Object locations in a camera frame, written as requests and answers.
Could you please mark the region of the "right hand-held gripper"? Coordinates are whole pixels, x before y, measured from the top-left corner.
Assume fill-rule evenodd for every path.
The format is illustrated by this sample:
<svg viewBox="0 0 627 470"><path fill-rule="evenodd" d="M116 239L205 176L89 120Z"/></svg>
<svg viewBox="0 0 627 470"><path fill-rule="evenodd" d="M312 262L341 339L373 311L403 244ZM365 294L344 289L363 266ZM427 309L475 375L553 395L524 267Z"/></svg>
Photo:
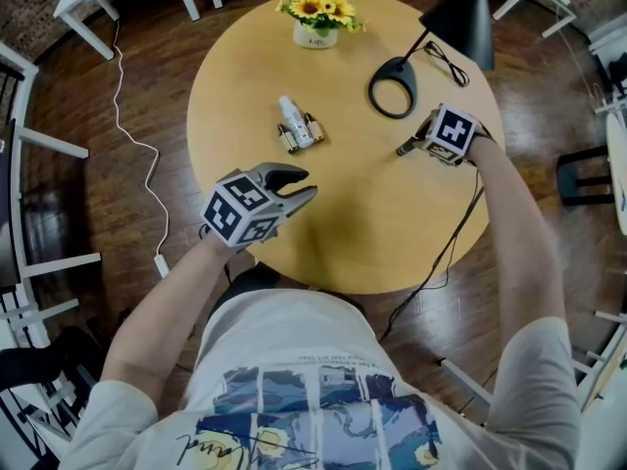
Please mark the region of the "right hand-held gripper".
<svg viewBox="0 0 627 470"><path fill-rule="evenodd" d="M478 120L460 110L441 104L431 111L414 138L423 150L446 165L459 165L469 148Z"/></svg>

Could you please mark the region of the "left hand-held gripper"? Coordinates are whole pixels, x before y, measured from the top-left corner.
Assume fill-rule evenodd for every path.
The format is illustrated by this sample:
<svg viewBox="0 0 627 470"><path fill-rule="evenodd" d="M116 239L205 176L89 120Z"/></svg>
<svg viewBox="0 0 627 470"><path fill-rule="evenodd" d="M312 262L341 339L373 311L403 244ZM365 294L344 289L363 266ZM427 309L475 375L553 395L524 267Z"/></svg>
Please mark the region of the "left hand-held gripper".
<svg viewBox="0 0 627 470"><path fill-rule="evenodd" d="M218 181L207 196L201 217L230 248L246 248L276 233L287 217L307 205L317 194L316 187L304 187L281 196L281 207L268 191L278 194L284 187L305 180L303 168L282 163L262 164L262 184L249 171L235 169Z"/></svg>

